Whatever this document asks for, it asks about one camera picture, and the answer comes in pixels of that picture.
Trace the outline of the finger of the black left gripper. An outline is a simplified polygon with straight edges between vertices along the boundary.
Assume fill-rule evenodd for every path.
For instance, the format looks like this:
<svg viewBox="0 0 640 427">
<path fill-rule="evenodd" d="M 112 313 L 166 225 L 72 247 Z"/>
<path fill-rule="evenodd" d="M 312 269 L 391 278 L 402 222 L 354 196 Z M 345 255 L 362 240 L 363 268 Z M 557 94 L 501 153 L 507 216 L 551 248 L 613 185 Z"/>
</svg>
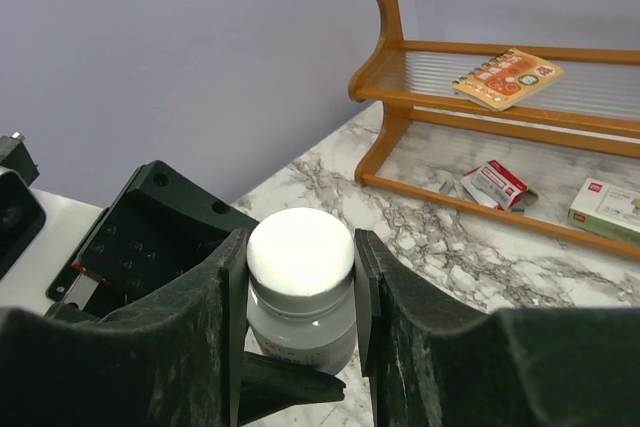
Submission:
<svg viewBox="0 0 640 427">
<path fill-rule="evenodd" d="M 239 424 L 299 405 L 340 402 L 346 384 L 309 366 L 244 352 Z"/>
</svg>

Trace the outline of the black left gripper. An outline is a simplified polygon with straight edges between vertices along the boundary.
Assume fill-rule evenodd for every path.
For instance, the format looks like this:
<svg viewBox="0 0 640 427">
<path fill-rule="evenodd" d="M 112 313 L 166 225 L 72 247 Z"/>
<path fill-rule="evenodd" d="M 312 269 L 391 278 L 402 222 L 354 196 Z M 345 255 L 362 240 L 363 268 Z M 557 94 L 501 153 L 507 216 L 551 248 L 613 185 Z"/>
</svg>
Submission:
<svg viewBox="0 0 640 427">
<path fill-rule="evenodd" d="M 102 317 L 173 281 L 257 220 L 156 160 L 138 167 L 46 290 Z"/>
</svg>

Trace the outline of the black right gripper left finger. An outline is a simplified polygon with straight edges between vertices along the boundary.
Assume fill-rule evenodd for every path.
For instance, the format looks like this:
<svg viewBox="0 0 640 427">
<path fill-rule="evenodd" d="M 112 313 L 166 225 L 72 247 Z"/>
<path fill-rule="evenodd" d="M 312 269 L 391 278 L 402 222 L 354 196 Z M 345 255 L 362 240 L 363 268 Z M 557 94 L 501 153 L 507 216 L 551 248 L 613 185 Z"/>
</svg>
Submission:
<svg viewBox="0 0 640 427">
<path fill-rule="evenodd" d="M 101 319 L 3 308 L 2 424 L 237 425 L 247 237 Z"/>
</svg>

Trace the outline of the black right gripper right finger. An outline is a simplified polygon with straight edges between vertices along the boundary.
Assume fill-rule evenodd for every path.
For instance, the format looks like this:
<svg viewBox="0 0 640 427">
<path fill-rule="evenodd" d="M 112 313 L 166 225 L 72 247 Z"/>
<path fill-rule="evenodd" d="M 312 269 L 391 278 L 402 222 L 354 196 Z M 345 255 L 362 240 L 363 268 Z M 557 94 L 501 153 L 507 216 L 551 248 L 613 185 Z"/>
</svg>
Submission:
<svg viewBox="0 0 640 427">
<path fill-rule="evenodd" d="M 635 426 L 635 308 L 483 313 L 357 230 L 361 371 L 378 426 Z"/>
</svg>

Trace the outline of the white pill bottle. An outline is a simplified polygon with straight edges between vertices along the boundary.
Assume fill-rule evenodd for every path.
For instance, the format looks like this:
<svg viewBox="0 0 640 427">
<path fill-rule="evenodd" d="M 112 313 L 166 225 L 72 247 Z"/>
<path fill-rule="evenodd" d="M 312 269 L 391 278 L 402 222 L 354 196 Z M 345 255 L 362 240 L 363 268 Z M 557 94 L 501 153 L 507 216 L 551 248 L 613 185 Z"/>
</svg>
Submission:
<svg viewBox="0 0 640 427">
<path fill-rule="evenodd" d="M 261 352 L 331 375 L 357 340 L 354 241 L 337 217 L 313 208 L 280 210 L 247 244 L 247 320 Z"/>
</svg>

